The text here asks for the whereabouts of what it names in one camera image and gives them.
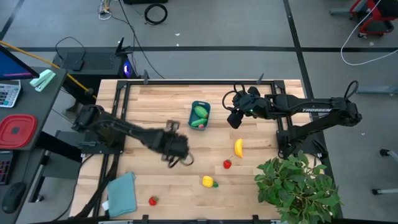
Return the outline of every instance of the gray floor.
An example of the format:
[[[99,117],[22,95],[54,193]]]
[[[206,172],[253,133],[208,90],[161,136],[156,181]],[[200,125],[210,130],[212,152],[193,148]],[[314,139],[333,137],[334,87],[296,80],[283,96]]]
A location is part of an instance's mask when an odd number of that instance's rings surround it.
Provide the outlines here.
[[[0,29],[6,23],[16,0],[0,3]],[[344,0],[290,0],[299,41],[302,47],[341,47],[355,27],[344,16],[332,17],[331,7],[346,7]],[[25,1],[4,41],[18,47],[54,47],[60,39],[74,36],[88,47],[110,47],[122,37],[132,45],[132,36],[122,22],[101,21],[96,13],[98,0],[29,0]],[[149,26],[130,6],[126,12],[143,46],[268,46],[293,47],[283,2],[280,0],[170,0],[165,24]],[[135,8],[143,12],[145,5]],[[115,17],[123,18],[117,2],[112,1]],[[397,47],[398,32],[383,38],[353,37],[348,47]],[[62,47],[78,46],[66,41]],[[55,52],[35,54],[52,60]],[[46,66],[35,59],[17,54],[29,65]],[[138,71],[150,69],[137,53]],[[153,66],[166,78],[264,78],[301,79],[294,52],[148,52]],[[380,56],[376,53],[346,54],[350,62],[362,62]],[[398,55],[361,67],[342,62],[339,53],[304,53],[315,97],[342,96],[354,79],[362,85],[398,83]],[[334,127],[325,131],[336,183],[344,203],[345,218],[398,220],[398,194],[373,196],[372,188],[398,187],[394,174],[398,164],[378,154],[380,148],[396,148],[396,110],[398,98],[389,95],[354,95],[364,119],[353,128]],[[64,113],[72,103],[60,93],[54,109]],[[52,112],[46,131],[69,129],[68,121]],[[61,214],[72,196],[74,181],[46,180],[42,194],[48,200],[24,207],[19,223],[48,221]]]

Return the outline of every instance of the wooden tabletop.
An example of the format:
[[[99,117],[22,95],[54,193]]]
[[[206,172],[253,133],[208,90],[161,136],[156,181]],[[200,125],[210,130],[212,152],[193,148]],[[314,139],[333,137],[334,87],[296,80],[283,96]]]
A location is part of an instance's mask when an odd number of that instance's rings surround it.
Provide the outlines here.
[[[300,80],[284,80],[287,94],[304,98]],[[111,112],[117,80],[103,80],[97,105]],[[269,85],[257,86],[261,95],[270,94]],[[160,154],[148,150],[138,140],[127,137],[124,154],[120,157],[118,176],[133,172],[137,211],[118,219],[279,219],[273,205],[257,202],[257,186],[254,176],[260,173],[259,164],[277,157],[273,120],[244,118],[239,129],[226,122],[229,111],[221,105],[221,99],[231,85],[134,85],[130,89],[126,120],[146,128],[163,128],[168,119],[181,122],[179,132],[187,135],[190,152],[195,157],[191,166],[177,164],[167,168]],[[121,93],[120,116],[124,90]],[[232,95],[227,97],[230,103]],[[191,104],[195,100],[211,105],[208,127],[196,131],[188,127]],[[296,114],[293,123],[310,122],[308,114]],[[234,142],[243,139],[243,158],[234,154]],[[231,157],[230,169],[223,168],[223,161]],[[70,215],[76,215],[91,198],[98,185],[102,155],[93,156],[80,170]],[[202,186],[201,179],[209,175],[219,183],[218,188]],[[151,196],[159,198],[151,207]]]

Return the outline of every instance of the red strawberry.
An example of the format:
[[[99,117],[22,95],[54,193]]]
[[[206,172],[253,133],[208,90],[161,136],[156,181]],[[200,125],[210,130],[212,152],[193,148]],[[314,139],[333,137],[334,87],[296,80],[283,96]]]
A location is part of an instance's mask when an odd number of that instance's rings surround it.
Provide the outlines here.
[[[229,169],[232,166],[232,162],[230,161],[230,158],[224,161],[225,169]]]
[[[155,205],[157,204],[157,201],[159,201],[159,199],[158,199],[157,197],[155,197],[155,196],[152,196],[152,197],[149,199],[149,205],[155,206]]]

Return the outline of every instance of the blue cloth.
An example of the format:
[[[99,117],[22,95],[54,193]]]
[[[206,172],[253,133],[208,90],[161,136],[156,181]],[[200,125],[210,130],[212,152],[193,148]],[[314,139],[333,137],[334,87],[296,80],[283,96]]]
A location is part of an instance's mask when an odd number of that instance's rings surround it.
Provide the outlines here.
[[[108,184],[108,205],[111,218],[137,210],[135,178],[132,172],[128,172]]]

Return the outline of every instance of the desk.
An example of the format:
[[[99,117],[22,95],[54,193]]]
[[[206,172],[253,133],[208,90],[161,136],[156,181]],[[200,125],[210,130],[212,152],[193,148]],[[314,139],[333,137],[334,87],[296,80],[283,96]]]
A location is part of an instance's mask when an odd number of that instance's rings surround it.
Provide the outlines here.
[[[33,69],[41,73],[47,68],[35,68]],[[8,185],[0,186],[0,202],[8,188],[16,182],[24,182],[27,185],[27,190],[22,198],[21,204],[24,203],[30,186],[33,184],[34,177],[37,169],[39,168],[42,158],[44,157],[46,147],[36,147],[38,144],[42,144],[43,136],[48,137],[48,134],[43,133],[42,129],[47,120],[50,110],[55,102],[58,92],[61,89],[61,85],[66,77],[66,71],[64,69],[51,68],[57,75],[54,76],[51,83],[41,92],[37,92],[33,87],[30,86],[30,80],[21,80],[23,93],[19,96],[17,104],[13,108],[0,108],[0,119],[4,119],[10,114],[31,114],[37,119],[37,127],[32,140],[28,145],[24,146],[23,151],[14,152],[15,166],[11,171],[11,178],[9,179]],[[5,214],[0,209],[0,220],[1,223],[15,223],[19,212],[21,211],[22,205],[19,206],[17,212],[13,214]]]
[[[300,80],[284,81],[287,94],[304,98]],[[117,80],[101,82],[97,104],[108,112],[113,107],[116,84]],[[262,95],[271,93],[269,85],[257,87]],[[162,128],[168,119],[180,121],[179,132],[188,136],[195,162],[188,167],[177,164],[168,169],[160,160],[160,154],[146,149],[138,140],[126,137],[118,176],[130,171],[136,175],[137,211],[118,219],[140,220],[143,215],[149,215],[151,220],[250,220],[255,214],[260,219],[280,218],[273,205],[257,202],[258,189],[254,181],[254,175],[260,172],[256,167],[277,157],[277,122],[244,118],[239,129],[232,129],[226,122],[229,111],[221,105],[224,94],[232,89],[232,85],[133,85],[130,88],[126,120],[146,128]],[[229,95],[226,102],[230,103],[232,97]],[[203,132],[192,130],[187,124],[195,100],[207,101],[211,105],[209,125]],[[301,125],[310,122],[310,118],[308,114],[296,114],[292,121]],[[244,142],[242,159],[234,155],[233,149],[239,138]],[[233,165],[226,170],[223,161],[230,156],[233,156]],[[83,208],[96,190],[102,158],[102,155],[95,155],[81,168],[71,216]],[[204,175],[212,176],[220,186],[216,189],[202,186]],[[159,198],[155,207],[148,204],[153,195]]]

